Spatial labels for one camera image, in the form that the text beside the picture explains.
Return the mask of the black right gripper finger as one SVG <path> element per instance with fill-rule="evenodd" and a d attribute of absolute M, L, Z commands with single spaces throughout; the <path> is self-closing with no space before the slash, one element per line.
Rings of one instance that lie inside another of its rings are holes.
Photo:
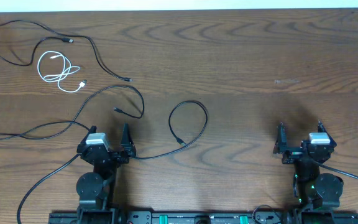
<path fill-rule="evenodd" d="M 324 124 L 319 120 L 317 129 L 319 133 L 326 133 L 328 135 L 328 138 L 332 138 L 331 135 L 328 133 L 327 129 L 324 127 Z"/>
<path fill-rule="evenodd" d="M 283 123 L 277 126 L 277 139 L 273 148 L 274 154 L 283 154 L 288 150 L 287 135 Z"/>

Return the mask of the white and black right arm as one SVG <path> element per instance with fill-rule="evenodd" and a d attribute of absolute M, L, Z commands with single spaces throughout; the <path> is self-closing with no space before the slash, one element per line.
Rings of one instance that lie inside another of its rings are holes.
<path fill-rule="evenodd" d="M 283 164 L 295 168 L 293 193 L 300 206 L 282 214 L 282 223 L 334 223 L 333 209 L 340 206 L 343 180 L 333 174 L 320 173 L 320 166 L 331 158 L 337 146 L 321 122 L 298 147 L 288 145 L 285 127 L 277 127 L 274 154 L 282 155 Z"/>

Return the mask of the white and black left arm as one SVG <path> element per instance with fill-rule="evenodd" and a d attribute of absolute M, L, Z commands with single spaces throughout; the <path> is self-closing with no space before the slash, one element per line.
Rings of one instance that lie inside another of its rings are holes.
<path fill-rule="evenodd" d="M 112 204 L 117 169 L 136 155 L 127 124 L 123 127 L 120 147 L 118 151 L 112 150 L 106 135 L 98 133 L 96 126 L 92 126 L 79 143 L 77 153 L 93 166 L 93 171 L 83 174 L 76 183 L 79 195 L 77 223 L 127 222 L 125 212 Z"/>

